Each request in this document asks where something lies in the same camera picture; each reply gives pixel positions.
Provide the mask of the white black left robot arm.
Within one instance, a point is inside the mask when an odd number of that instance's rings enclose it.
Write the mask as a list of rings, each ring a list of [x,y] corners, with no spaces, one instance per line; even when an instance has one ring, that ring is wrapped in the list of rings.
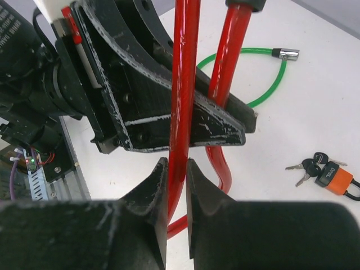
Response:
[[[87,118],[101,153],[238,146],[255,131],[253,109],[209,97],[196,67],[199,5],[180,7],[171,38],[152,1],[70,1],[51,22],[1,2],[1,138],[40,152],[61,145],[62,116]]]

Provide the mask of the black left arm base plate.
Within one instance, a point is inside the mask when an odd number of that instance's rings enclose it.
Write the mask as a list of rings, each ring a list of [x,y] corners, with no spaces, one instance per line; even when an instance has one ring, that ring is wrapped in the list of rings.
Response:
[[[64,137],[62,137],[57,149],[40,153],[39,157],[48,183],[64,178],[75,168],[73,157]]]

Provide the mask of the orange black padlock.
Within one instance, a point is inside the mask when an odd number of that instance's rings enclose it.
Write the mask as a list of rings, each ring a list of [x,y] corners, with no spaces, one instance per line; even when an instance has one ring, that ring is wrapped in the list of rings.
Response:
[[[333,161],[329,161],[322,168],[322,172],[316,178],[315,184],[329,190],[333,194],[346,196],[353,201],[359,201],[359,196],[352,195],[348,191],[351,185],[359,188],[359,182],[354,179],[352,174]]]

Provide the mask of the keys of orange padlock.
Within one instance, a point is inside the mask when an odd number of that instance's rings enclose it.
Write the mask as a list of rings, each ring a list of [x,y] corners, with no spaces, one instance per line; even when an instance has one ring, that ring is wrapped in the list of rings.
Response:
[[[310,178],[318,177],[321,174],[321,167],[320,165],[326,165],[328,162],[334,162],[340,166],[347,166],[347,163],[337,161],[331,159],[328,154],[324,152],[315,152],[312,158],[304,159],[300,164],[288,166],[286,170],[293,170],[293,169],[303,169],[305,170],[305,175],[295,184],[295,187],[299,187],[305,181]]]

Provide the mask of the red cable lock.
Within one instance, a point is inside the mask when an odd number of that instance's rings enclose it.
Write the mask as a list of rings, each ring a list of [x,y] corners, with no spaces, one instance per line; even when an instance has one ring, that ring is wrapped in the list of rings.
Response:
[[[223,25],[208,96],[225,107],[251,14],[264,8],[264,1],[226,1]],[[200,1],[176,1],[172,68],[168,168],[168,228],[172,238],[187,227],[187,218],[171,222],[186,176],[195,95],[196,52]]]

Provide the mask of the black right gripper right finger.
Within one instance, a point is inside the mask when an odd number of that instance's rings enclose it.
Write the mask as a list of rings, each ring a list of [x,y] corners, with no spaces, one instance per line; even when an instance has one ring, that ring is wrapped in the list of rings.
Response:
[[[187,162],[195,269],[358,269],[359,226],[331,202],[237,201]]]

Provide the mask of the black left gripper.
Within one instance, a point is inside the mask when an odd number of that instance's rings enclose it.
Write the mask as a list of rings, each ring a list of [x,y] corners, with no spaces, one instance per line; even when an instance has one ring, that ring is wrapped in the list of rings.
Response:
[[[99,152],[167,150],[173,42],[152,2],[82,1],[60,14],[66,30],[56,48]],[[209,84],[197,71],[190,145],[243,145],[246,105],[230,96],[221,108]]]

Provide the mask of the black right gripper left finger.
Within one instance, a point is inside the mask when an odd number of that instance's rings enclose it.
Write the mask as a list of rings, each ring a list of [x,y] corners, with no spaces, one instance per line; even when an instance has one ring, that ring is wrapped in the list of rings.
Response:
[[[167,172],[117,200],[1,203],[1,268],[165,269]]]

